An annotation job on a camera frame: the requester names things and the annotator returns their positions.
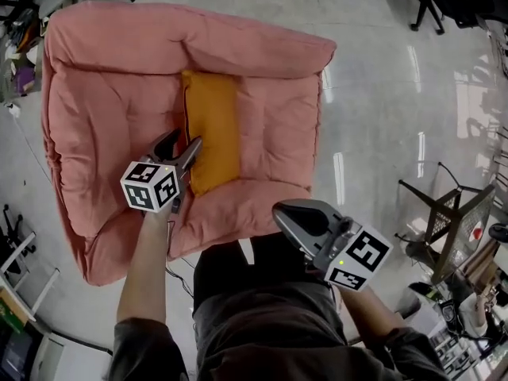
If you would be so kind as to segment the person's grey shirt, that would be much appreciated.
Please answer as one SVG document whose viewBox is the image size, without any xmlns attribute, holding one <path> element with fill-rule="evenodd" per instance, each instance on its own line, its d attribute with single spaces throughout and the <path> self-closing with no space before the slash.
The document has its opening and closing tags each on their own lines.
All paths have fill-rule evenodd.
<svg viewBox="0 0 508 381">
<path fill-rule="evenodd" d="M 196 330 L 198 381 L 449 381 L 429 338 L 408 326 L 360 348 L 348 344 L 342 321 Z M 166 322 L 117 321 L 108 381 L 187 380 Z"/>
</svg>

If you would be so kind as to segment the basket of clutter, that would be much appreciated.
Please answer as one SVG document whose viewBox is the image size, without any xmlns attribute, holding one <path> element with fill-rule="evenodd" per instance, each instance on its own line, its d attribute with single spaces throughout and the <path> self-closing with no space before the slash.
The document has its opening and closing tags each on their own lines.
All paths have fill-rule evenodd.
<svg viewBox="0 0 508 381">
<path fill-rule="evenodd" d="M 40 18 L 25 9 L 8 25 L 0 23 L 0 102 L 10 102 L 41 88 Z"/>
</svg>

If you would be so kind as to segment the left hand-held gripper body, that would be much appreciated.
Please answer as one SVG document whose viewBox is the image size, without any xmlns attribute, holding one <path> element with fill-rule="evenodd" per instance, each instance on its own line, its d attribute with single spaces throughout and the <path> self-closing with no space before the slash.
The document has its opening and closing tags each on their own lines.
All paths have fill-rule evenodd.
<svg viewBox="0 0 508 381">
<path fill-rule="evenodd" d="M 167 206 L 178 214 L 183 203 L 183 161 L 144 156 L 127 167 L 120 180 L 132 209 L 159 213 Z"/>
</svg>

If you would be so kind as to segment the person's right forearm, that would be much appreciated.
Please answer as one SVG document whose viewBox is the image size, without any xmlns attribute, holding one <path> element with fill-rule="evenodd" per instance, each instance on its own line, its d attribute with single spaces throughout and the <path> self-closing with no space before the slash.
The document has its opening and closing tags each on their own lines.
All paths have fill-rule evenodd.
<svg viewBox="0 0 508 381">
<path fill-rule="evenodd" d="M 402 317 L 390 311 L 370 287 L 362 291 L 339 287 L 339 292 L 365 345 L 378 344 L 395 329 L 406 327 Z"/>
</svg>

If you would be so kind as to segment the orange cushion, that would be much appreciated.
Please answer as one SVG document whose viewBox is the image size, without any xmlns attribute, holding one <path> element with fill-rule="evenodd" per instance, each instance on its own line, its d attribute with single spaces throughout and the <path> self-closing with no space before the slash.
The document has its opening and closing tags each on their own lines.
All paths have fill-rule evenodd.
<svg viewBox="0 0 508 381">
<path fill-rule="evenodd" d="M 202 140 L 190 169 L 190 188 L 203 196 L 240 175 L 237 81 L 229 75 L 182 73 L 186 136 Z"/>
</svg>

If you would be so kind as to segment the white desk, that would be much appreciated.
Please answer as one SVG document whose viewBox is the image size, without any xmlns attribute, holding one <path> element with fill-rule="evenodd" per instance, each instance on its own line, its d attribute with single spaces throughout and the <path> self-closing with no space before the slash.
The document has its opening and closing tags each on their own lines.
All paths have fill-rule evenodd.
<svg viewBox="0 0 508 381">
<path fill-rule="evenodd" d="M 17 331 L 37 321 L 38 310 L 60 277 L 57 267 L 47 273 L 37 253 L 29 251 L 35 240 L 31 232 L 18 246 L 9 244 L 0 258 L 0 316 Z"/>
</svg>

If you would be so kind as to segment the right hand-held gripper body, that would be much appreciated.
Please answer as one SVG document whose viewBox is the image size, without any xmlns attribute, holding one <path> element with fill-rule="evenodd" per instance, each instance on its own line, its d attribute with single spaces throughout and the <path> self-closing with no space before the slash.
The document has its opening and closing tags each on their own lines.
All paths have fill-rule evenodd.
<svg viewBox="0 0 508 381">
<path fill-rule="evenodd" d="M 350 217 L 320 217 L 306 229 L 312 266 L 324 280 L 363 290 L 387 261 L 393 246 L 376 229 Z"/>
</svg>

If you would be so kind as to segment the person's black trousers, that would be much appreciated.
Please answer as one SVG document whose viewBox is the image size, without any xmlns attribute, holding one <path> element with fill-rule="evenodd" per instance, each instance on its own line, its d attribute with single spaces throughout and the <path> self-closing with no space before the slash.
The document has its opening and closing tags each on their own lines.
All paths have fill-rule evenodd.
<svg viewBox="0 0 508 381">
<path fill-rule="evenodd" d="M 282 233 L 251 238 L 249 264 L 238 241 L 203 251 L 194 270 L 197 327 L 341 325 L 329 286 Z"/>
</svg>

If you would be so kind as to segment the black perforated metal chair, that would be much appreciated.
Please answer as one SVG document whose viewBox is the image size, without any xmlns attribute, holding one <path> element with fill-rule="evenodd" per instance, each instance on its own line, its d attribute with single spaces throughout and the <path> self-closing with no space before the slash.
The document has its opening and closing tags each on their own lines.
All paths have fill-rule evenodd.
<svg viewBox="0 0 508 381">
<path fill-rule="evenodd" d="M 398 186 L 412 194 L 428 210 L 424 229 L 410 235 L 396 233 L 404 251 L 412 260 L 418 253 L 433 260 L 431 282 L 441 283 L 452 277 L 478 250 L 495 200 L 495 185 L 470 185 L 462 171 L 439 161 L 437 170 L 452 180 L 452 187 L 446 192 L 431 194 L 405 179 Z M 481 227 L 480 240 L 470 240 L 471 231 Z"/>
</svg>

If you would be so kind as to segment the black swivel chair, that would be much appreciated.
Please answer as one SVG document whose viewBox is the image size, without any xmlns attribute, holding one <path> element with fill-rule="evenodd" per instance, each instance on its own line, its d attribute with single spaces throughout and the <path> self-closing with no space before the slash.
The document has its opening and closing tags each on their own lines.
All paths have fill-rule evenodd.
<svg viewBox="0 0 508 381">
<path fill-rule="evenodd" d="M 21 223 L 23 222 L 23 216 L 18 214 L 14 225 L 11 223 L 10 207 L 7 204 L 3 206 L 2 212 L 6 223 L 6 233 L 3 232 L 0 226 L 0 267 L 7 261 L 10 254 L 21 245 Z M 27 256 L 28 253 L 34 253 L 36 250 L 36 245 L 29 245 L 21 254 Z M 6 276 L 8 274 L 21 274 L 21 268 L 16 260 L 7 268 Z"/>
</svg>

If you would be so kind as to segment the person's left forearm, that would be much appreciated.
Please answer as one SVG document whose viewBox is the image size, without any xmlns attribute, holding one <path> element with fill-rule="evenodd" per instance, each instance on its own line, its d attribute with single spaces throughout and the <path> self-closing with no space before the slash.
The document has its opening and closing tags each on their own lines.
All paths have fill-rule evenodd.
<svg viewBox="0 0 508 381">
<path fill-rule="evenodd" d="M 121 292 L 118 322 L 130 318 L 166 322 L 168 230 L 166 214 L 145 215 Z"/>
</svg>

